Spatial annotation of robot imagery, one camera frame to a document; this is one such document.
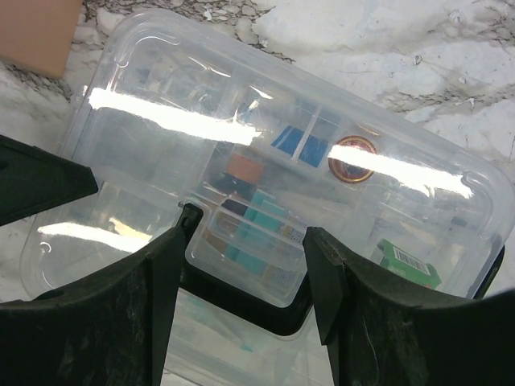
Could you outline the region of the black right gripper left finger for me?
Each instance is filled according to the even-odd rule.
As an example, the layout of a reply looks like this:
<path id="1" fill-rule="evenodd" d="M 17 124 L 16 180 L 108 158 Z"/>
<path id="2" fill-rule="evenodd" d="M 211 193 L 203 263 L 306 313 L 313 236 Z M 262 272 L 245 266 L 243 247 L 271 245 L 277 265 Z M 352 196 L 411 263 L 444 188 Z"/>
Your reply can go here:
<path id="1" fill-rule="evenodd" d="M 159 385 L 186 237 L 172 228 L 31 301 L 1 304 L 3 385 Z"/>

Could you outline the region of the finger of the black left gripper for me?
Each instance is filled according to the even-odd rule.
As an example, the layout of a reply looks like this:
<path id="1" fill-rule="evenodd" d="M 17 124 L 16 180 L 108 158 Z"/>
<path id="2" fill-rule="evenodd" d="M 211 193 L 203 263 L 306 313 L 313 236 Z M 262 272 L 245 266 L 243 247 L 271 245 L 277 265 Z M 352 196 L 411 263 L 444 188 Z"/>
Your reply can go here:
<path id="1" fill-rule="evenodd" d="M 90 168 L 1 136 L 1 225 L 97 192 Z"/>

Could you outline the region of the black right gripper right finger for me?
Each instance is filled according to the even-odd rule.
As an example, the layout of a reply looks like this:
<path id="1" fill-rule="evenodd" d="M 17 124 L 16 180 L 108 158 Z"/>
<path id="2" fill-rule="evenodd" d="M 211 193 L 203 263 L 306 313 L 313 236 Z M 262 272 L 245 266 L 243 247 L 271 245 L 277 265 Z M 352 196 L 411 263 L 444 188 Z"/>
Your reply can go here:
<path id="1" fill-rule="evenodd" d="M 336 385 L 511 385 L 514 292 L 459 298 L 361 257 L 322 228 L 303 240 Z"/>

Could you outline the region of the small green box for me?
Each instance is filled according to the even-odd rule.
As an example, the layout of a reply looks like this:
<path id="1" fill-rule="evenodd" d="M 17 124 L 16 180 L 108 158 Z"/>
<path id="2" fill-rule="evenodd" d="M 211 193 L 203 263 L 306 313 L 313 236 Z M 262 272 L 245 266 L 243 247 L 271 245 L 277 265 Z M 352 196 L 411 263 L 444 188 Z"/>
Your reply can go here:
<path id="1" fill-rule="evenodd" d="M 381 259 L 379 265 L 415 284 L 436 289 L 441 284 L 440 276 L 431 264 L 420 261 L 387 240 L 377 244 Z"/>

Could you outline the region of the clear medicine kit box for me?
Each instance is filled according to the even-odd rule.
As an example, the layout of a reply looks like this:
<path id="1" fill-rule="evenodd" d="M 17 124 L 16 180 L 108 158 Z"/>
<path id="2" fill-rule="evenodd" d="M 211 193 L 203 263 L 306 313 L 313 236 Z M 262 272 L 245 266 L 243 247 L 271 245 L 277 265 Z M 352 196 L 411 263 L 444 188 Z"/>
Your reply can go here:
<path id="1" fill-rule="evenodd" d="M 199 341 L 185 339 L 177 327 L 179 294 L 163 370 L 163 385 L 331 385 L 328 353 L 320 343 L 315 316 L 310 313 L 300 331 L 281 337 L 216 306 L 238 322 L 252 339 L 254 352 L 207 334 Z"/>

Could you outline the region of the teal bandage packet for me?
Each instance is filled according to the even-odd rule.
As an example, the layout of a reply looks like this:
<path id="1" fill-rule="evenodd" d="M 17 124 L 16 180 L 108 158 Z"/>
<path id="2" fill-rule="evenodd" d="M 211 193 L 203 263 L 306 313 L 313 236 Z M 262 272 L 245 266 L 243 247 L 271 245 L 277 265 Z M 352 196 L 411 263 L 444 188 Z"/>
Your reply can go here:
<path id="1" fill-rule="evenodd" d="M 268 195 L 264 191 L 257 189 L 251 199 L 251 204 L 267 212 L 274 213 L 277 217 L 285 213 L 285 209 L 275 204 L 275 198 Z M 276 232 L 281 224 L 278 218 L 268 216 L 262 211 L 244 207 L 243 217 L 251 223 Z M 267 246 L 270 236 L 265 232 L 255 228 L 252 224 L 243 223 L 236 230 L 238 236 L 242 236 L 247 241 L 248 249 L 251 253 L 247 253 L 239 248 L 228 245 L 225 250 L 225 256 L 231 261 L 240 265 L 246 271 L 261 277 L 266 270 L 268 264 L 261 258 L 257 257 L 258 246 Z"/>

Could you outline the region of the blue white tube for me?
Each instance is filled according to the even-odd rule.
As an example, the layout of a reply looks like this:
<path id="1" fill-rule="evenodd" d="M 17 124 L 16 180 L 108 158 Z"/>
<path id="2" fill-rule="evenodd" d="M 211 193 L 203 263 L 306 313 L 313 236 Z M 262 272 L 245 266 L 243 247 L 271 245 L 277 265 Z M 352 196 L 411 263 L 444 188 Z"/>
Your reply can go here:
<path id="1" fill-rule="evenodd" d="M 283 153 L 293 156 L 303 139 L 303 135 L 304 132 L 301 129 L 288 125 L 270 145 Z M 308 135 L 299 153 L 299 161 L 318 167 L 327 149 L 328 142 L 326 140 Z"/>

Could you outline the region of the brown syrup bottle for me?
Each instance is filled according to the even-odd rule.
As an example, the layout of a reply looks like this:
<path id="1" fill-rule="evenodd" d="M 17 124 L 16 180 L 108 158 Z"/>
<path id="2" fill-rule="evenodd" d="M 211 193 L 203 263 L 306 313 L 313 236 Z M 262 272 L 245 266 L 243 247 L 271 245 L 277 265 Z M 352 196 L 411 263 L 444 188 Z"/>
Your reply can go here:
<path id="1" fill-rule="evenodd" d="M 263 170 L 263 165 L 239 154 L 233 154 L 221 177 L 212 184 L 218 191 L 232 196 L 222 204 L 222 207 L 243 216 L 247 206 L 241 203 L 241 200 L 249 202 L 253 198 Z"/>

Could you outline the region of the clear teal pad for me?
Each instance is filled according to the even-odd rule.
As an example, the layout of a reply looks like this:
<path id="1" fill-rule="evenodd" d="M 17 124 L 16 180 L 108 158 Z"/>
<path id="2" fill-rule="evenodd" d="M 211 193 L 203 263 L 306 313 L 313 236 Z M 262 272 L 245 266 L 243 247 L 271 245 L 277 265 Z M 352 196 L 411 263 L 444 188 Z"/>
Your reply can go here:
<path id="1" fill-rule="evenodd" d="M 221 311 L 207 305 L 199 298 L 180 293 L 179 328 L 185 339 L 199 341 L 207 334 L 214 334 L 246 352 L 254 352 L 252 339 L 238 322 L 231 321 Z"/>

